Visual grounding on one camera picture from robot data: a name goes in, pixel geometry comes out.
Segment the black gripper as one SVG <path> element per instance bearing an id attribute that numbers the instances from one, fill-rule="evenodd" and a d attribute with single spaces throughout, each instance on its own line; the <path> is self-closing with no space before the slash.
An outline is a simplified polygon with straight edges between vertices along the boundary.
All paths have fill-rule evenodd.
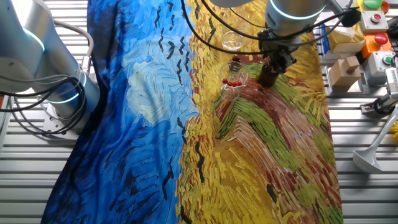
<path id="1" fill-rule="evenodd" d="M 296 50 L 292 46 L 296 43 L 296 37 L 278 37 L 269 29 L 258 32 L 258 37 L 261 38 L 259 50 L 264 52 L 262 57 L 268 57 L 267 63 L 274 71 L 285 73 L 288 67 L 296 63 L 296 58 L 291 55 Z"/>

